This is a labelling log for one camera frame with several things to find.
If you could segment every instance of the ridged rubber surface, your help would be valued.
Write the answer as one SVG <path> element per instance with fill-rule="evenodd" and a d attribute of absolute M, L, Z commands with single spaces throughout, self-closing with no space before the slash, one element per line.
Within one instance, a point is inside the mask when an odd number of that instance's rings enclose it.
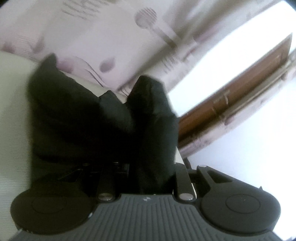
<path fill-rule="evenodd" d="M 11 241 L 281 241 L 273 232 L 238 237 L 210 226 L 192 205 L 171 195 L 122 195 L 98 206 L 91 218 L 69 232 L 43 236 L 25 231 Z"/>

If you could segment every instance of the pink curtain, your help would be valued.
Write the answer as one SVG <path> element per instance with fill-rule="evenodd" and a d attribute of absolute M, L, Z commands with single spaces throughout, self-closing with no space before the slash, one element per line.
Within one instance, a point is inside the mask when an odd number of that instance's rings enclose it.
<path fill-rule="evenodd" d="M 9 0 L 0 49 L 128 95 L 141 74 L 171 90 L 234 29 L 278 0 Z"/>

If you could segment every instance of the window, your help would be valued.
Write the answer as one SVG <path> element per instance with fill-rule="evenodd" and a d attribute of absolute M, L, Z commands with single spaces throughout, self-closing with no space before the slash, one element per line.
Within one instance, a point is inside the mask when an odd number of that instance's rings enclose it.
<path fill-rule="evenodd" d="M 176 114 L 182 116 L 296 34 L 295 23 L 296 11 L 281 1 L 229 34 L 168 94 Z M 296 36 L 290 51 L 295 48 Z"/>

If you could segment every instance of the logo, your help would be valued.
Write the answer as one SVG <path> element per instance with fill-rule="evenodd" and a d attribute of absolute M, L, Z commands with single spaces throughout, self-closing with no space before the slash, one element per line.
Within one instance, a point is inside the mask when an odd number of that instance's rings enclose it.
<path fill-rule="evenodd" d="M 148 201 L 151 200 L 151 198 L 149 198 L 149 197 L 145 197 L 145 198 L 143 198 L 143 200 L 144 200 L 145 202 L 148 202 Z"/>

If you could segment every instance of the screw head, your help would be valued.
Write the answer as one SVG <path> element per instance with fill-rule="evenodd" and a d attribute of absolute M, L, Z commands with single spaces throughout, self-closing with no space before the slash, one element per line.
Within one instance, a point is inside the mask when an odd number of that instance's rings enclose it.
<path fill-rule="evenodd" d="M 194 196 L 190 193 L 181 193 L 179 195 L 179 198 L 183 201 L 191 201 L 194 198 Z"/>
<path fill-rule="evenodd" d="M 101 201 L 110 201 L 113 198 L 113 195 L 110 193 L 101 193 L 98 196 L 98 199 Z"/>

